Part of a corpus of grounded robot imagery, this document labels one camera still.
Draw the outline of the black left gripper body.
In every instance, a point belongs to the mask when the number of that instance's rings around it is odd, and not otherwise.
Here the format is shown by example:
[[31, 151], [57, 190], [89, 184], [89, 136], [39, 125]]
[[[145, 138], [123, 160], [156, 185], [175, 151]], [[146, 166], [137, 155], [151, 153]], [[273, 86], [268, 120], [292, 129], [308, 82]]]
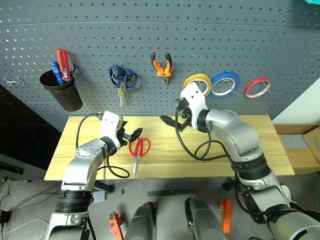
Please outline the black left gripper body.
[[130, 134], [125, 133], [125, 125], [127, 123], [128, 122], [124, 120], [121, 123], [120, 128], [116, 133], [116, 137], [117, 137], [117, 140], [119, 141], [120, 148], [132, 142], [132, 136]]

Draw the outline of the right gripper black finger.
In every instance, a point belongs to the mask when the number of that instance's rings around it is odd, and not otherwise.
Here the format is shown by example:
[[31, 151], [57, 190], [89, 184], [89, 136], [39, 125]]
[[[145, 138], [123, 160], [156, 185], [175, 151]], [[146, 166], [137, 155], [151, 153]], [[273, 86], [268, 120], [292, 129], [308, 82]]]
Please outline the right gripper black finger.
[[177, 123], [176, 120], [172, 119], [171, 117], [169, 116], [166, 116], [166, 115], [161, 115], [160, 116], [160, 119], [168, 126], [171, 126], [171, 127], [177, 127], [179, 124]]
[[189, 119], [185, 119], [183, 123], [178, 123], [178, 131], [182, 133], [186, 127], [191, 126], [191, 121]]

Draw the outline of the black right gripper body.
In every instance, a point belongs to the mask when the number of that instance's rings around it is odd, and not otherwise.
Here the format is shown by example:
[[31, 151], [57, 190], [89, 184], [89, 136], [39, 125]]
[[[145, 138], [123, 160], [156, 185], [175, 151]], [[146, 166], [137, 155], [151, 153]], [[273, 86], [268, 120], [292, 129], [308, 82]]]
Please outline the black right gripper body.
[[176, 103], [176, 112], [175, 112], [175, 120], [178, 120], [178, 113], [181, 112], [181, 116], [183, 119], [190, 121], [192, 119], [192, 112], [189, 108], [189, 102], [186, 98], [179, 98], [175, 101]]

